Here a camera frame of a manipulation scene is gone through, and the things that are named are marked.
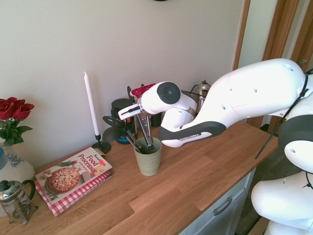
white ceramic vase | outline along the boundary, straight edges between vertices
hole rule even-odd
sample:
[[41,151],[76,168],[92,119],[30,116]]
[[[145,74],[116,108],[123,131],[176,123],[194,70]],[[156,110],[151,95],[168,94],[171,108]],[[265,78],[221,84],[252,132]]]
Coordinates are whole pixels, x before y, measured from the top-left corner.
[[[4,161],[6,162],[5,166],[0,170],[0,182],[2,180],[14,180],[21,183],[24,180],[34,179],[34,167],[28,161],[16,154],[14,146],[7,147],[4,146],[3,143],[0,143],[0,147],[4,150],[4,154],[0,157],[4,158]],[[0,217],[6,215],[7,214],[0,206]]]

wooden worktop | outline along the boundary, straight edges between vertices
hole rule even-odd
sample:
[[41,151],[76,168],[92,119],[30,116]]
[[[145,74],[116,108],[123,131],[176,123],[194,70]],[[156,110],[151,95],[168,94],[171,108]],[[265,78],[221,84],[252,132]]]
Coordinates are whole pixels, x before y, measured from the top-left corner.
[[105,157],[111,179],[57,217],[36,192],[39,209],[29,223],[0,217],[0,234],[176,235],[276,149],[273,137],[255,159],[268,136],[238,122],[217,137],[180,148],[163,145],[154,176],[139,172],[130,144],[112,141]]

stainless steel kettle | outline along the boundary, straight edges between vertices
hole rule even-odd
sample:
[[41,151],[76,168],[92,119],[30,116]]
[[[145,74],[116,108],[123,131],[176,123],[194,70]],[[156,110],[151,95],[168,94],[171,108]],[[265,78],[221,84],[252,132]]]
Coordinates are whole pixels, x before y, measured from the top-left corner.
[[206,80],[202,81],[199,85],[195,85],[191,90],[191,96],[197,103],[196,115],[199,113],[206,95],[209,92],[211,85],[206,82]]

black candle holder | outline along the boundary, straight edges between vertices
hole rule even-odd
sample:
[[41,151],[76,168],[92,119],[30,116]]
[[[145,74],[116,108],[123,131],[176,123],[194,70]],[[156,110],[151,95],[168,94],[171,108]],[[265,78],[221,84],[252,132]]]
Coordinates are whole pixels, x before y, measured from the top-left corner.
[[107,153],[111,149],[111,145],[108,142],[103,142],[101,140],[101,135],[96,136],[96,140],[98,140],[98,143],[95,143],[92,147],[93,148],[98,148],[101,150],[103,153]]

green ceramic cup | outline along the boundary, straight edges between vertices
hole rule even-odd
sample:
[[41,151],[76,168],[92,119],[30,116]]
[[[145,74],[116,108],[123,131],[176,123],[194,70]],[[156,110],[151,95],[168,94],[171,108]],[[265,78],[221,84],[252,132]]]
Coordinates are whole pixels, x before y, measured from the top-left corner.
[[135,155],[137,159],[137,163],[139,166],[139,170],[141,174],[151,176],[155,175],[158,172],[161,161],[161,151],[162,151],[162,143],[157,138],[153,138],[153,150],[148,150],[148,146],[144,138],[138,139],[139,144],[146,150],[149,154],[138,153],[136,150]]

